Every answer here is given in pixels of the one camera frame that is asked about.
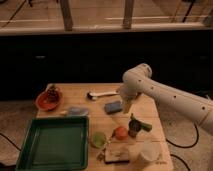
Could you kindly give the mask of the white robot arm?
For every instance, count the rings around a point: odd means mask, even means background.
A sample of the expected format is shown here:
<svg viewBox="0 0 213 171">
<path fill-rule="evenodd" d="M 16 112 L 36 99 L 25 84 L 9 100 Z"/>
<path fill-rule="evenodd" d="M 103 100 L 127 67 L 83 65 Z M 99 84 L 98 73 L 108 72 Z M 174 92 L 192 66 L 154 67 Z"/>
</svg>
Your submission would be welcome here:
<svg viewBox="0 0 213 171">
<path fill-rule="evenodd" d="M 123 84 L 118 92 L 122 98 L 124 113 L 129 112 L 137 95 L 144 93 L 182 113 L 213 136 L 213 100 L 156 82 L 151 76 L 152 69 L 146 63 L 139 64 L 123 74 Z"/>
</svg>

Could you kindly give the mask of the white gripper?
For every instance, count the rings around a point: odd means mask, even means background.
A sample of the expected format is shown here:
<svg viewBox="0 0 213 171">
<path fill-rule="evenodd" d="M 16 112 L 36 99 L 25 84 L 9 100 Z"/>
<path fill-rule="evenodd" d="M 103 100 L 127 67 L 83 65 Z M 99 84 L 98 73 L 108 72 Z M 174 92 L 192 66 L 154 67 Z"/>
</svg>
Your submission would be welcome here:
<svg viewBox="0 0 213 171">
<path fill-rule="evenodd" d="M 126 84 L 123 84 L 118 88 L 118 93 L 123 101 L 122 102 L 123 113 L 126 114 L 130 111 L 132 101 L 136 98 L 137 92 L 128 87 Z"/>
</svg>

